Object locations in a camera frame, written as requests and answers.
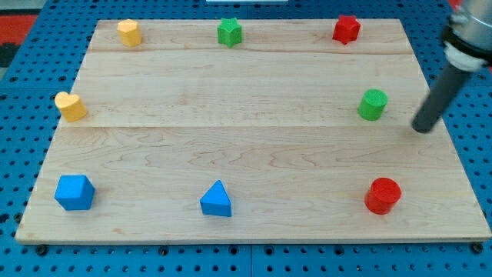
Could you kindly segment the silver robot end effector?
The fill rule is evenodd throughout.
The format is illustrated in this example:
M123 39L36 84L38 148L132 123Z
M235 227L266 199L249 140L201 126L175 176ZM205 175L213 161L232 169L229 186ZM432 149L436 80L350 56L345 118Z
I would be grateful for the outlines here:
M449 0L452 13L442 31L446 67L479 71L491 67L491 0Z

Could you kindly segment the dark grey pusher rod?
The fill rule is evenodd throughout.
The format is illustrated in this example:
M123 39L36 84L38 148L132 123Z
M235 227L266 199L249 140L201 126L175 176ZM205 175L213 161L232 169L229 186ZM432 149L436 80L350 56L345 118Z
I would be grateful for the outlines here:
M470 76L471 72L447 62L416 112L411 122L412 129L419 133L431 132Z

